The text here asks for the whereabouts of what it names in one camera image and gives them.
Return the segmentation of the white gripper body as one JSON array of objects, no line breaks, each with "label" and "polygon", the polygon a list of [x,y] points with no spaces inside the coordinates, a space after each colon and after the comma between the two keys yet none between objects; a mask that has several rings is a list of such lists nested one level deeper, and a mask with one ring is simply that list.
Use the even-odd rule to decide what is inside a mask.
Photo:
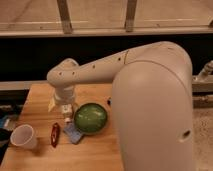
[{"label": "white gripper body", "polygon": [[57,105],[71,104],[75,99],[74,86],[66,88],[56,88],[54,93],[54,100]]}]

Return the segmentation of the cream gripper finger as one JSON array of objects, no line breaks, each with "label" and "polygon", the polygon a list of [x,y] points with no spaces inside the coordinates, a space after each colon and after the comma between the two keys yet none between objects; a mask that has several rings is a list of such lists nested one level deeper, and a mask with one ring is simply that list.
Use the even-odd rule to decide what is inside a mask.
[{"label": "cream gripper finger", "polygon": [[57,104],[56,104],[55,97],[52,97],[48,105],[48,112],[51,112],[52,110],[54,110],[56,106]]},{"label": "cream gripper finger", "polygon": [[76,112],[77,109],[78,109],[78,104],[77,104],[77,102],[73,101],[73,102],[71,103],[71,105],[72,105],[72,110],[73,110],[73,112]]}]

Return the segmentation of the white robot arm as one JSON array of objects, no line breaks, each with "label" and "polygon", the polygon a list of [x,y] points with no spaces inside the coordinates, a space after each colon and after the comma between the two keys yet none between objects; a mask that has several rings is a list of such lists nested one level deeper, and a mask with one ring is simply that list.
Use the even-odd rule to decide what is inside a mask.
[{"label": "white robot arm", "polygon": [[51,105],[73,100],[72,87],[110,83],[111,110],[124,171],[196,171],[192,63],[179,45],[162,41],[78,65],[52,68]]}]

